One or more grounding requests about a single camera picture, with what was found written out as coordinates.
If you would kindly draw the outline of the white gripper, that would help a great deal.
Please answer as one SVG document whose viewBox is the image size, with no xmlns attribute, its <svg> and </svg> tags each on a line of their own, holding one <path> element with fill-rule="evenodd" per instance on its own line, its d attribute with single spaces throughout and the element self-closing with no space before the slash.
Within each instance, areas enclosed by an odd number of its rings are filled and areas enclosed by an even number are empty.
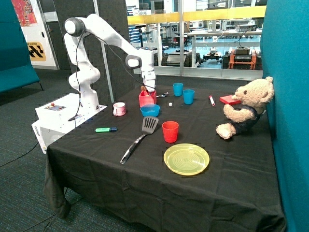
<svg viewBox="0 0 309 232">
<path fill-rule="evenodd" d="M 154 92 L 155 91 L 155 80 L 156 75 L 155 71 L 141 71 L 141 76 L 143 79 L 143 85 L 146 87 L 148 92 Z"/>
</svg>

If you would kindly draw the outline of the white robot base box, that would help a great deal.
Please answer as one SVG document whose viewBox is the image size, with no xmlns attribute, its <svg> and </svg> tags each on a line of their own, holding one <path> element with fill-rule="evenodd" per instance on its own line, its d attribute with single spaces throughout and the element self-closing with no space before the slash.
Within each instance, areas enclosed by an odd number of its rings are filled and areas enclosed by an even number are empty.
<svg viewBox="0 0 309 232">
<path fill-rule="evenodd" d="M 80 126 L 106 107 L 106 105 L 100 104 L 92 105 L 91 107 L 80 104 L 79 94 L 70 93 L 36 108 L 38 120 L 32 124 L 32 129 L 42 152 L 45 154 L 50 144 Z M 75 115 L 82 116 L 76 120 L 68 121 L 68 119 Z"/>
</svg>

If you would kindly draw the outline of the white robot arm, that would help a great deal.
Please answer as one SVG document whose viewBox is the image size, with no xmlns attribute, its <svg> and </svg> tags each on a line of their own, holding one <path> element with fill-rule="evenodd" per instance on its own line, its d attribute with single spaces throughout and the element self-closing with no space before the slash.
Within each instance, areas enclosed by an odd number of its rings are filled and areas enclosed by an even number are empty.
<svg viewBox="0 0 309 232">
<path fill-rule="evenodd" d="M 94 35 L 105 45 L 121 48 L 125 53 L 126 65 L 130 69 L 140 68 L 143 85 L 149 92 L 155 90 L 154 54 L 151 50 L 136 49 L 118 32 L 116 32 L 104 19 L 96 14 L 86 18 L 71 17 L 65 21 L 65 46 L 71 63 L 79 71 L 69 77 L 69 84 L 80 93 L 81 106 L 96 110 L 99 108 L 96 91 L 91 84 L 98 81 L 100 72 L 88 59 L 83 39 L 87 35 Z"/>
</svg>

